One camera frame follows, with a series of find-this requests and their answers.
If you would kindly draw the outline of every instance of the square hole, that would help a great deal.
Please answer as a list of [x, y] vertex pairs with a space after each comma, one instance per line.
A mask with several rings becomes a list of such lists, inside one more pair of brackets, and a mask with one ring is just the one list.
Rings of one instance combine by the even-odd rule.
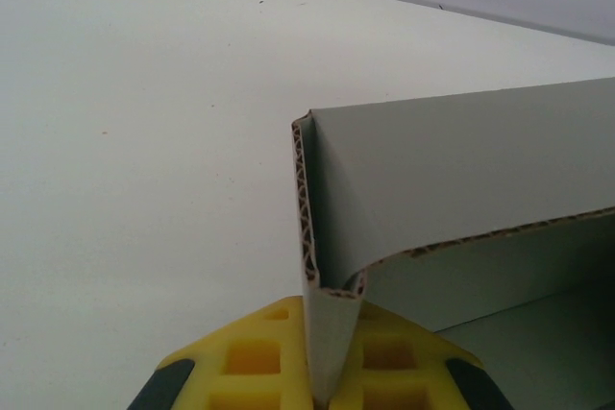
[[229, 345], [225, 374], [278, 374], [280, 344], [270, 340], [237, 340]]
[[288, 319], [288, 309], [280, 308], [265, 316], [268, 321], [283, 321]]
[[280, 410], [279, 393], [213, 393], [209, 410]]
[[407, 340], [396, 336], [372, 336], [363, 342], [363, 368], [369, 370], [414, 369], [412, 348]]
[[363, 410], [432, 410], [425, 389], [363, 387]]

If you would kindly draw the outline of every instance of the cardboard box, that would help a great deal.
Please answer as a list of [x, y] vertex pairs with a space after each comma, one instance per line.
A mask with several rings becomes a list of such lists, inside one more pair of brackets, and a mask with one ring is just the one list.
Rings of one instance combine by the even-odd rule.
[[364, 297], [515, 408], [615, 401], [615, 78], [318, 109], [293, 136], [317, 401]]

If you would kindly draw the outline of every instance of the corrugated cardboard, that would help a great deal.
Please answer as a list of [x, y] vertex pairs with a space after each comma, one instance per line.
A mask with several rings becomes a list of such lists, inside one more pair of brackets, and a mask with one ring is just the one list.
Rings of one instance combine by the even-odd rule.
[[293, 136], [317, 402], [364, 296], [517, 408], [615, 400], [615, 79], [318, 109]]

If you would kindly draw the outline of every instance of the black rubber edge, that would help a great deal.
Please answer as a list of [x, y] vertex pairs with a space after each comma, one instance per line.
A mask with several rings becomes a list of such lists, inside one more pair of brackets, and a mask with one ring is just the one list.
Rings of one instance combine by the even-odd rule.
[[449, 359], [446, 367], [471, 410], [514, 410], [485, 370], [462, 359]]
[[156, 370], [128, 410], [171, 410], [192, 369], [193, 360], [181, 359]]

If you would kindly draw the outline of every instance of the yellow plastic object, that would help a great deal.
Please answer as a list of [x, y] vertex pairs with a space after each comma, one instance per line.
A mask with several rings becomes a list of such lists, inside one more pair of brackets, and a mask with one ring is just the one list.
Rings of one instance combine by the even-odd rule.
[[[329, 410], [468, 410], [445, 365], [451, 358], [482, 368], [469, 352], [365, 303]], [[213, 332], [165, 358], [157, 370], [182, 359], [194, 367], [171, 410], [313, 409], [301, 297]]]

